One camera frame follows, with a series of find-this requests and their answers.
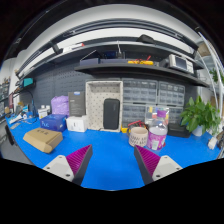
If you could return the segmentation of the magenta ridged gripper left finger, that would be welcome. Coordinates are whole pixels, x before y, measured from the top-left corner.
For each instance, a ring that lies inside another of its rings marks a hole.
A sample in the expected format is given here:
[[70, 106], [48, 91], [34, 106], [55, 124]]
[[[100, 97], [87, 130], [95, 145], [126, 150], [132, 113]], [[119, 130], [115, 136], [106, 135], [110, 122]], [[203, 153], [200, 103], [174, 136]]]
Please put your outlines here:
[[92, 145], [87, 145], [67, 156], [58, 155], [44, 167], [44, 170], [81, 185], [92, 154]]

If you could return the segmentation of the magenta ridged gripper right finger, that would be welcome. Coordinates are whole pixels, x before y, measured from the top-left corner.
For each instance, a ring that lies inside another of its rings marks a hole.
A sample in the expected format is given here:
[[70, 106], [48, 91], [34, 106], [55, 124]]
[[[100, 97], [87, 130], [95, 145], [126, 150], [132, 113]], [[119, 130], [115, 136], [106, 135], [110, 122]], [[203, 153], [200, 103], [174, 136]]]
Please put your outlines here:
[[182, 167], [168, 155], [159, 156], [138, 145], [134, 146], [134, 156], [145, 185], [182, 169]]

